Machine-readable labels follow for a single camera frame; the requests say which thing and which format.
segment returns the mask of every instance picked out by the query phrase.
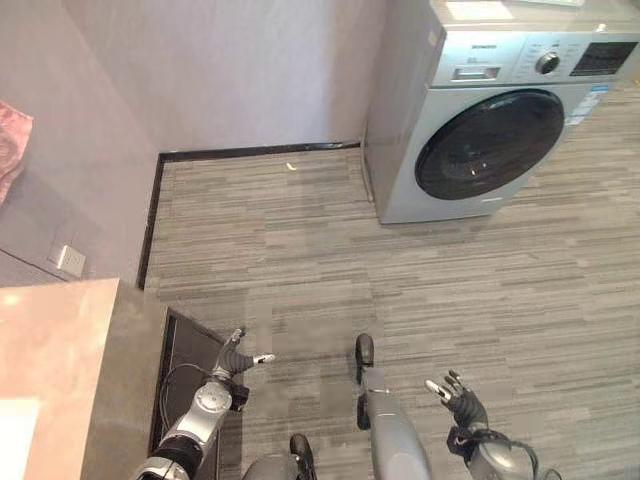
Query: front-load washing machine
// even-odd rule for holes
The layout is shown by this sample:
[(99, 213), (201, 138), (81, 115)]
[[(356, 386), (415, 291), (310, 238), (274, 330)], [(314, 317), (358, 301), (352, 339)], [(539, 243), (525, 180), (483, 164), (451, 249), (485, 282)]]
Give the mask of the front-load washing machine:
[(364, 137), (381, 223), (495, 212), (640, 58), (629, 0), (387, 3)]

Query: electrical outlet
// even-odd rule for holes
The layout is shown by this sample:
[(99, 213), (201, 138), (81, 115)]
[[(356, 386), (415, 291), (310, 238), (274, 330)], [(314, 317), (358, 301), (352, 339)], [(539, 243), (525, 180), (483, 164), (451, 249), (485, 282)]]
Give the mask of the electrical outlet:
[(65, 245), (62, 247), (60, 258), (58, 259), (58, 269), (73, 275), (76, 278), (82, 276), (84, 262), (87, 259), (82, 253), (75, 248)]

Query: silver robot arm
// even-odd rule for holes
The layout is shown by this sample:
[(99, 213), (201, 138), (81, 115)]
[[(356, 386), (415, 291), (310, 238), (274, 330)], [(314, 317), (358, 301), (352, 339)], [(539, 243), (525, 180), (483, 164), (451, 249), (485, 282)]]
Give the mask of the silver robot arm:
[[(269, 363), (272, 354), (246, 356), (236, 352), (245, 335), (236, 329), (227, 339), (209, 377), (194, 394), (191, 407), (165, 434), (155, 452), (134, 472), (131, 480), (191, 480), (213, 446), (216, 433), (234, 405), (238, 387), (232, 382), (254, 365)], [(242, 401), (246, 401), (245, 390)]]
[(426, 380), (427, 389), (435, 393), (454, 416), (457, 426), (449, 431), (449, 451), (463, 457), (474, 480), (559, 479), (555, 470), (538, 476), (538, 458), (529, 445), (510, 440), (491, 430), (487, 412), (476, 394), (453, 370), (445, 384)]

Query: washing machine porthole glass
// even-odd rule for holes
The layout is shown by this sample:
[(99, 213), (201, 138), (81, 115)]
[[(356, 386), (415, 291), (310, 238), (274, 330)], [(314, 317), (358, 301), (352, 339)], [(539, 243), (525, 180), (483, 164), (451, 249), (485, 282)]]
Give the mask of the washing machine porthole glass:
[(442, 200), (485, 194), (533, 168), (563, 127), (562, 102), (551, 92), (496, 95), (460, 113), (431, 137), (418, 156), (416, 181)]

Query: countertop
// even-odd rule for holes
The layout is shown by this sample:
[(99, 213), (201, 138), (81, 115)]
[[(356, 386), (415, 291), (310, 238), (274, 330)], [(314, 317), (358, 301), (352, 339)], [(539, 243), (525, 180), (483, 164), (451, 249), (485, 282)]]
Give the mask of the countertop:
[(147, 453), (166, 313), (118, 279), (0, 289), (4, 479), (132, 473)]

